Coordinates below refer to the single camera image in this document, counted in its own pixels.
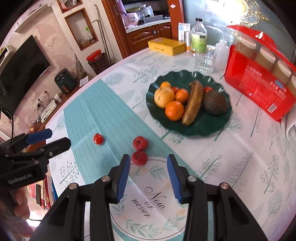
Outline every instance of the screw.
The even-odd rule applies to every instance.
[[[111,179],[111,178],[110,178],[109,176],[103,176],[103,177],[102,177],[102,181],[103,181],[103,182],[109,182],[110,179]]]
[[[77,183],[71,183],[71,184],[69,185],[69,188],[70,188],[71,190],[76,189],[76,188],[77,188]]]
[[[221,187],[226,190],[229,188],[229,185],[227,183],[221,183]]]
[[[188,177],[188,181],[190,181],[190,182],[195,182],[196,180],[197,180],[197,178],[195,176]]]

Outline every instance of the cabinet door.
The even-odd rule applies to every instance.
[[[173,39],[172,26],[170,23],[162,23],[156,26],[159,37]]]
[[[133,53],[136,53],[148,48],[148,41],[157,38],[157,31],[151,26],[128,33],[127,36]]]

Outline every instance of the fruit plate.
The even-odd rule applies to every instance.
[[[189,84],[194,80],[199,80],[203,87],[210,86],[215,91],[221,93],[225,97],[228,105],[227,113],[219,116],[213,116],[206,112],[203,106],[201,106],[197,117],[190,126],[182,125],[181,120],[170,121],[165,116],[164,109],[159,108],[154,103],[155,91],[160,87],[162,82],[168,81],[173,87],[176,86],[184,88],[190,93]],[[232,111],[229,95],[225,92],[221,84],[215,82],[210,76],[204,76],[199,72],[188,72],[186,70],[182,70],[180,72],[169,72],[165,76],[159,76],[157,80],[149,86],[149,90],[146,94],[146,104],[154,119],[159,121],[166,129],[176,131],[184,136],[209,136],[213,134],[227,124]]]

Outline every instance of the yellow box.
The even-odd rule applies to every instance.
[[[170,56],[185,52],[185,44],[173,39],[157,38],[148,41],[149,49],[155,50]]]

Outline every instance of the avocado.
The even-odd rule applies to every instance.
[[[211,115],[222,115],[228,110],[225,97],[214,90],[205,93],[202,101],[205,110]]]

